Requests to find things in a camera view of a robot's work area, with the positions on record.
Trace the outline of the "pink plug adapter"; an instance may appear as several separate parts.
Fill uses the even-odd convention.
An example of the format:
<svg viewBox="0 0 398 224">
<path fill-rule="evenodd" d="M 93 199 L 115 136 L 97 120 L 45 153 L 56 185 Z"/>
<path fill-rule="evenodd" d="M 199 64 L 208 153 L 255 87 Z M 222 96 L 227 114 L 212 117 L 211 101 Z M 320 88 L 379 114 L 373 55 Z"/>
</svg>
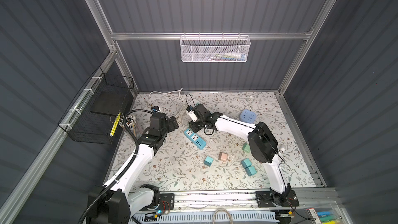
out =
<svg viewBox="0 0 398 224">
<path fill-rule="evenodd" d="M 228 161 L 228 157 L 229 157 L 229 155 L 227 153 L 220 152 L 218 160 L 222 161 L 222 162 L 226 162 L 226 161 Z"/>
</svg>

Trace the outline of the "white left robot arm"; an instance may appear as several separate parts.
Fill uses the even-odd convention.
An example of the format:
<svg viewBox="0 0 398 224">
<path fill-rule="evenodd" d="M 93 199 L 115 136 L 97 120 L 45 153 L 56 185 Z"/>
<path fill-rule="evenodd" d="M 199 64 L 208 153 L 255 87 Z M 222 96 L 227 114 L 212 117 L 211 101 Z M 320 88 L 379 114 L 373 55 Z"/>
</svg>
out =
<svg viewBox="0 0 398 224">
<path fill-rule="evenodd" d="M 145 186 L 136 193 L 130 190 L 145 166 L 153 159 L 162 147 L 167 134 L 179 128 L 176 117 L 169 117 L 162 112 L 150 111 L 150 126 L 146 133 L 137 138 L 127 124 L 128 115 L 135 110 L 118 116 L 125 131 L 135 144 L 134 152 L 121 168 L 101 187 L 95 187 L 89 194 L 86 209 L 78 223 L 83 224 L 127 224 L 131 217 L 142 208 L 159 202 L 155 186 Z"/>
</svg>

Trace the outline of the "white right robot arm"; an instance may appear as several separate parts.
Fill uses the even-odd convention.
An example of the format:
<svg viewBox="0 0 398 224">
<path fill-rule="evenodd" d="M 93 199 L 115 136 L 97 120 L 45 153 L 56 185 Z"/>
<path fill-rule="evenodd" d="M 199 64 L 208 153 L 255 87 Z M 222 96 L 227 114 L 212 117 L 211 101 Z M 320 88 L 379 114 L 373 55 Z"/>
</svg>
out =
<svg viewBox="0 0 398 224">
<path fill-rule="evenodd" d="M 290 183 L 285 180 L 280 165 L 284 162 L 280 156 L 283 152 L 278 142 L 264 122 L 245 123 L 232 119 L 222 113 L 211 113 L 203 104 L 188 106 L 190 116 L 189 128 L 197 133 L 200 130 L 221 131 L 244 139 L 254 159 L 265 169 L 270 183 L 270 198 L 277 206 L 291 206 L 289 196 L 293 193 Z"/>
</svg>

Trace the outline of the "teal plug adapter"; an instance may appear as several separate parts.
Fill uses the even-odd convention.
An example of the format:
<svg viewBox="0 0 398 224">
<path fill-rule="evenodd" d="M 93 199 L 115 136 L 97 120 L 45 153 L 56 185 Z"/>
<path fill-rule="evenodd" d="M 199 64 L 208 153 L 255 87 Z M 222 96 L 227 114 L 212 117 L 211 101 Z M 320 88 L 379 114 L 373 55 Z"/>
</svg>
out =
<svg viewBox="0 0 398 224">
<path fill-rule="evenodd" d="M 212 163 L 213 163 L 214 159 L 210 156 L 207 156 L 204 160 L 204 164 L 208 167 L 211 167 Z"/>
</svg>

